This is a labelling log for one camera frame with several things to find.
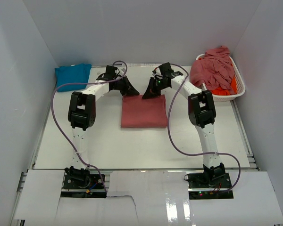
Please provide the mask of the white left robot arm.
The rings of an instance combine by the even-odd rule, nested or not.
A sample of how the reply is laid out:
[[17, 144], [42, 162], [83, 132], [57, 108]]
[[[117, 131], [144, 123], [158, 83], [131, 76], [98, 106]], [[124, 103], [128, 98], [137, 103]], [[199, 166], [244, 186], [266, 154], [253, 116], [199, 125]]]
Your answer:
[[139, 92], [129, 82], [127, 67], [119, 70], [114, 65], [106, 66], [106, 71], [99, 75], [90, 87], [71, 94], [68, 121], [72, 128], [74, 155], [71, 167], [65, 172], [79, 188], [87, 188], [92, 184], [88, 168], [88, 144], [86, 134], [96, 119], [96, 102], [112, 90], [117, 90], [122, 96], [138, 96]]

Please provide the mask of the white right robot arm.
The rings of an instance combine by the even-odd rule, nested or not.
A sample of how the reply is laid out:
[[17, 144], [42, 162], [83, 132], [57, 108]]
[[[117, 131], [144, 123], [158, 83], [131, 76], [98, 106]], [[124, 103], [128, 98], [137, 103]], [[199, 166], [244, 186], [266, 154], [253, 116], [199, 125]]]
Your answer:
[[176, 91], [168, 111], [170, 117], [175, 98], [181, 94], [188, 101], [188, 117], [195, 126], [200, 138], [203, 156], [203, 181], [210, 188], [216, 187], [225, 175], [225, 166], [218, 153], [214, 134], [216, 109], [212, 93], [194, 86], [188, 75], [172, 69], [173, 64], [164, 63], [152, 71], [148, 87], [142, 96], [143, 99], [159, 97], [161, 91], [171, 88]]

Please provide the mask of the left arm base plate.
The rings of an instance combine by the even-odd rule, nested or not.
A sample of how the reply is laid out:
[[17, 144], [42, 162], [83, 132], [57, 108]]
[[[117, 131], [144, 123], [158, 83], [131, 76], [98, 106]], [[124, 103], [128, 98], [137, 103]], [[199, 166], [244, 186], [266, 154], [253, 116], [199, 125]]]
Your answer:
[[90, 174], [86, 182], [71, 178], [68, 174], [64, 175], [60, 197], [62, 198], [100, 198], [107, 197], [102, 182], [105, 181], [98, 174]]

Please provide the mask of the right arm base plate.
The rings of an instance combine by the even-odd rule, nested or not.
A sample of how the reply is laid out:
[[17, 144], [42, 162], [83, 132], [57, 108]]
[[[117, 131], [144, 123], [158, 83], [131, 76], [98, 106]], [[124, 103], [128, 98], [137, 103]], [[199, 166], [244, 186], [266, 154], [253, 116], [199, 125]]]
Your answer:
[[223, 177], [209, 182], [204, 173], [189, 173], [183, 178], [188, 183], [190, 200], [219, 200], [233, 199], [233, 192], [227, 191], [232, 187], [230, 176], [226, 173]]

